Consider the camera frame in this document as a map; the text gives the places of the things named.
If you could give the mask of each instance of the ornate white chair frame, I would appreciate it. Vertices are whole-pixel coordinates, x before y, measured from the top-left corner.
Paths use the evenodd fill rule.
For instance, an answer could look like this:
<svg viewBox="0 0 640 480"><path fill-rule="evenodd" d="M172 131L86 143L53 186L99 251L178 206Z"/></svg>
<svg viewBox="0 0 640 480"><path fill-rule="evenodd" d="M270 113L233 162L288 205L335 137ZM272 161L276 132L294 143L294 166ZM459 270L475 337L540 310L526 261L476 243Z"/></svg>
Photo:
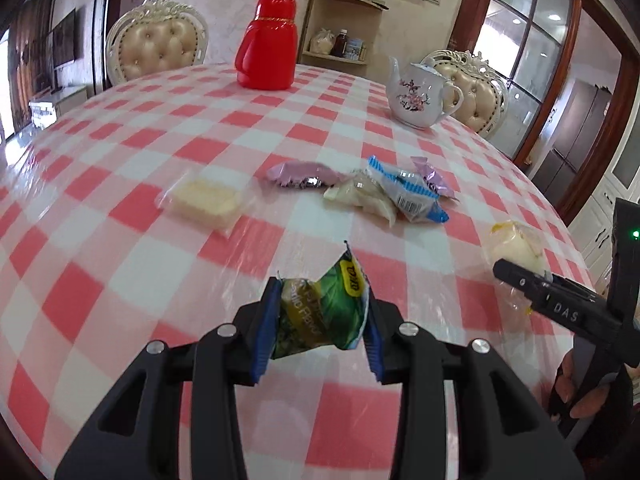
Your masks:
<svg viewBox="0 0 640 480"><path fill-rule="evenodd" d="M488 65L488 60L482 60L482 52L473 56L468 50L456 52L453 50L436 50L422 60L426 63L428 58L434 60L434 67L443 64L453 65L467 75L486 81L494 90L496 106L491 118L485 126L478 131L481 137L489 140L500 127L509 110L509 91L504 80Z"/></svg>
<svg viewBox="0 0 640 480"><path fill-rule="evenodd" d="M197 47L194 52L193 65L204 62L204 55L209 43L209 29L204 17L187 4L180 4L171 0L145 0L142 5L123 14L111 27L104 46L107 75L114 86L124 83L127 79L120 67L119 45L127 29L136 23L160 23L172 18L189 20L196 28Z"/></svg>

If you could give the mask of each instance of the refrigerator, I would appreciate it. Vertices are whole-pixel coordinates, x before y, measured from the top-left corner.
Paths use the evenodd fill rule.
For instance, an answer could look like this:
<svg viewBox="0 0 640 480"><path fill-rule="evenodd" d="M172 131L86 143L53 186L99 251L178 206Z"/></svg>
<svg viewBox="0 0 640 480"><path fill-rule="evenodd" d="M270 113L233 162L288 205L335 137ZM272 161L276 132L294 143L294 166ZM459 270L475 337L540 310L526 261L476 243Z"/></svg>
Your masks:
<svg viewBox="0 0 640 480"><path fill-rule="evenodd" d="M556 207L587 158L604 122L611 92L575 81L555 130L553 148L532 182Z"/></svg>

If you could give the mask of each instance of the green snack packet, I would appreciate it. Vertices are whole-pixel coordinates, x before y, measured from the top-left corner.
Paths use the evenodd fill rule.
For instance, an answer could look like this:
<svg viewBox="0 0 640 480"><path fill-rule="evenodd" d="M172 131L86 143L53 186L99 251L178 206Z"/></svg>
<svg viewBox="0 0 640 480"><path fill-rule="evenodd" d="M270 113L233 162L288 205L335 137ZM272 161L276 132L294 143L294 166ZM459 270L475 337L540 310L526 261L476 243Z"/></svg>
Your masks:
<svg viewBox="0 0 640 480"><path fill-rule="evenodd" d="M319 281L283 279L272 359L324 345L356 348L369 309L369 283L349 247Z"/></svg>

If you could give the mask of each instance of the red thermos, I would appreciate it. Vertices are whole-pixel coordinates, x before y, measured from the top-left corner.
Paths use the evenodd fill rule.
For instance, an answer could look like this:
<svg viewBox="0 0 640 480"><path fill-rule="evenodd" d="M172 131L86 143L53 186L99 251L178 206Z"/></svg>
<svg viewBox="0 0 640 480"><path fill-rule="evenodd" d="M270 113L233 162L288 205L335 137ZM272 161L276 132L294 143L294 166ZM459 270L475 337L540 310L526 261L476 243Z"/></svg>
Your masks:
<svg viewBox="0 0 640 480"><path fill-rule="evenodd" d="M242 86L286 90L293 84L298 49L295 15L295 0L258 0L255 18L236 54Z"/></svg>

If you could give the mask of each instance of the wooden door frame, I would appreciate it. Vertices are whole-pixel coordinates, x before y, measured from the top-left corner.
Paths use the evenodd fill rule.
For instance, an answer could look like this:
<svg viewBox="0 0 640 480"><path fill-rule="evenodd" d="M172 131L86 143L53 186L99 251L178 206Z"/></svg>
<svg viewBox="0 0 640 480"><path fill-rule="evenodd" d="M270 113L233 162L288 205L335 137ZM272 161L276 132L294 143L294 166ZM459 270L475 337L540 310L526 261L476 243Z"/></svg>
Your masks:
<svg viewBox="0 0 640 480"><path fill-rule="evenodd" d="M640 54L631 43L615 18L599 0L579 0L580 6L595 21L603 32L611 39L622 55L620 71L616 81L609 111L600 128L600 132L580 167L574 181L567 189L558 205L557 211L565 224L569 225L587 202L600 179L604 175L624 134L638 90L640 78ZM472 50L484 23L490 0L462 0L456 23L453 28L449 48L452 50ZM560 55L556 76L551 82L547 98L541 106L527 139L516 155L514 163L523 166L540 132L546 123L553 104L564 85L568 74L569 62L575 45L575 35L579 23L580 6L572 8L572 22L568 31L567 42Z"/></svg>

